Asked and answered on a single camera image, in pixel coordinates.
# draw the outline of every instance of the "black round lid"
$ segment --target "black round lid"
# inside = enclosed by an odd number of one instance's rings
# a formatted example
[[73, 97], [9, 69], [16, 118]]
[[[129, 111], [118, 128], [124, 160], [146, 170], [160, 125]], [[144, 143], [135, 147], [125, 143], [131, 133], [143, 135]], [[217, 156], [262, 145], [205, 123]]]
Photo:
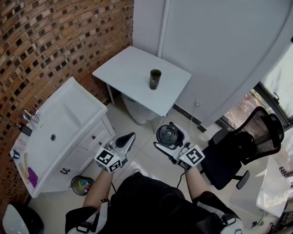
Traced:
[[169, 125], [162, 125], [156, 135], [158, 142], [162, 145], [171, 146], [177, 141], [177, 131]]

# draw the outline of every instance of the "brick wall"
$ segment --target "brick wall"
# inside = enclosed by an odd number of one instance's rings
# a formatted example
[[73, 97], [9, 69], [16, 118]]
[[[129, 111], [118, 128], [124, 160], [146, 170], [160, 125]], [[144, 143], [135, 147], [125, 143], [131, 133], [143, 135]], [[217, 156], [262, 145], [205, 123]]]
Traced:
[[26, 188], [9, 151], [21, 112], [73, 76], [100, 101], [91, 73], [132, 44], [133, 0], [0, 0], [0, 220]]

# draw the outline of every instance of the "sink basin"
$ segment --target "sink basin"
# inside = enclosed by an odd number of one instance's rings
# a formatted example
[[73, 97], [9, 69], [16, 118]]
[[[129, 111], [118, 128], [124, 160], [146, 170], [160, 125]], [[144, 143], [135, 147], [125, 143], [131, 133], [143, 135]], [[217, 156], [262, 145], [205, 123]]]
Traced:
[[69, 78], [39, 109], [39, 123], [30, 121], [31, 136], [21, 133], [19, 140], [26, 143], [20, 151], [20, 159], [15, 163], [24, 166], [27, 153], [28, 167], [38, 176], [36, 188], [26, 184], [32, 197], [40, 193], [44, 181], [60, 162], [80, 142], [95, 120], [107, 111], [106, 106], [79, 85], [73, 77]]

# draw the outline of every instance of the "black buckle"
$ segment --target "black buckle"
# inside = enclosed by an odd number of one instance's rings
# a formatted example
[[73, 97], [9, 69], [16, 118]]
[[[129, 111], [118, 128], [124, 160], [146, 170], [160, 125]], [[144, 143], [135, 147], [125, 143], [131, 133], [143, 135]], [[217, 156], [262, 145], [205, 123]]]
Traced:
[[222, 222], [223, 224], [225, 224], [226, 226], [230, 226], [234, 223], [236, 223], [236, 218], [233, 214], [224, 214], [222, 216]]
[[77, 227], [76, 227], [76, 230], [81, 232], [81, 233], [88, 233], [90, 230], [91, 230], [91, 227], [92, 227], [92, 224], [89, 223], [89, 222], [82, 222], [80, 223]]

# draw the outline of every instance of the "forearm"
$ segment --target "forearm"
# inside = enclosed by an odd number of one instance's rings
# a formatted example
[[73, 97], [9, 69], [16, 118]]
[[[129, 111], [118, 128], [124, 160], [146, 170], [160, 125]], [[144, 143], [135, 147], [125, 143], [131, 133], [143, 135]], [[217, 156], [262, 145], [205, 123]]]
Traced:
[[101, 199], [108, 198], [113, 175], [113, 173], [110, 174], [102, 170], [88, 192], [83, 207], [95, 207], [98, 209], [101, 206]]
[[203, 192], [209, 191], [206, 182], [202, 178], [196, 166], [190, 171], [187, 171], [185, 173], [185, 177], [190, 198], [192, 200], [196, 197], [199, 197]]

